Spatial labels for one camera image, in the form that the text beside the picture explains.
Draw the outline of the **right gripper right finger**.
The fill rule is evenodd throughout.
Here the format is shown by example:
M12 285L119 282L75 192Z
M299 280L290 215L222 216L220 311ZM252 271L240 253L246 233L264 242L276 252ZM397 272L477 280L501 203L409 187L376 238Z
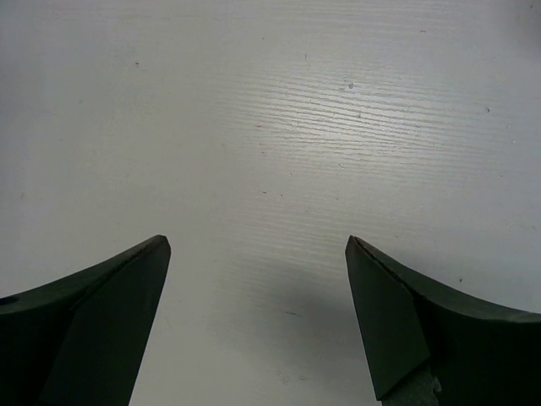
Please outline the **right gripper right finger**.
M539 404L539 314L465 294L358 237L345 255L378 401Z

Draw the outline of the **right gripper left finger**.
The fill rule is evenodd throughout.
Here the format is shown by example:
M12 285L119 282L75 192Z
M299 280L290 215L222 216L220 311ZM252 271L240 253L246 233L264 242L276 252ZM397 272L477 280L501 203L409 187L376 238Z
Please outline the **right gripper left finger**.
M127 405L171 258L156 235L1 300L3 405Z

